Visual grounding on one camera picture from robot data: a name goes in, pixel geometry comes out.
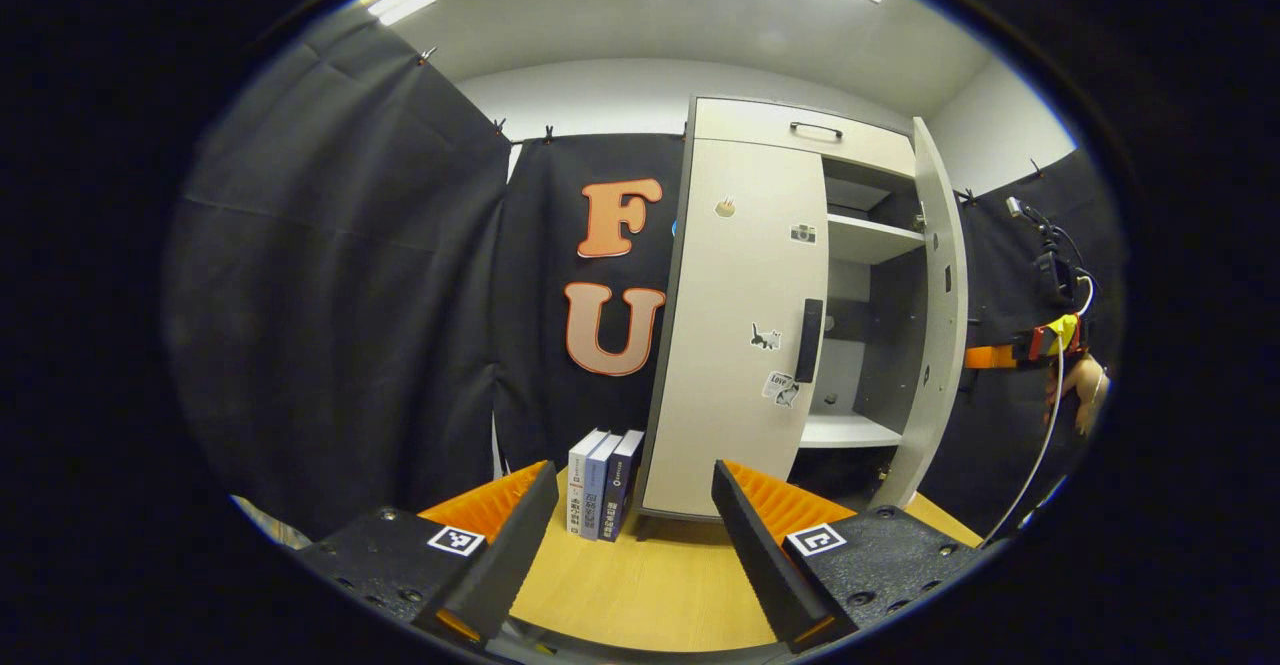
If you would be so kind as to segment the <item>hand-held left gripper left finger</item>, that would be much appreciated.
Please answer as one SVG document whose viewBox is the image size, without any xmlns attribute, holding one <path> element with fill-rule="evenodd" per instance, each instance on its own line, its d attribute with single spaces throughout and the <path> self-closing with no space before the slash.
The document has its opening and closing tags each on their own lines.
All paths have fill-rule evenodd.
<svg viewBox="0 0 1280 665">
<path fill-rule="evenodd" d="M 556 465 L 539 460 L 420 513 L 378 506 L 294 555 L 375 613 L 479 647 L 507 620 L 558 503 Z"/>
</svg>

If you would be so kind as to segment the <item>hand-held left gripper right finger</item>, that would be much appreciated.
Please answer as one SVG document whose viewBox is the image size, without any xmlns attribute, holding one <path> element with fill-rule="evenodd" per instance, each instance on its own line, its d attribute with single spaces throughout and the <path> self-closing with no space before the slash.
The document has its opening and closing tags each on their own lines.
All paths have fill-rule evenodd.
<svg viewBox="0 0 1280 665">
<path fill-rule="evenodd" d="M 710 497 L 776 638 L 795 655 L 910 613 L 987 552 L 900 506 L 854 512 L 716 460 Z"/>
</svg>

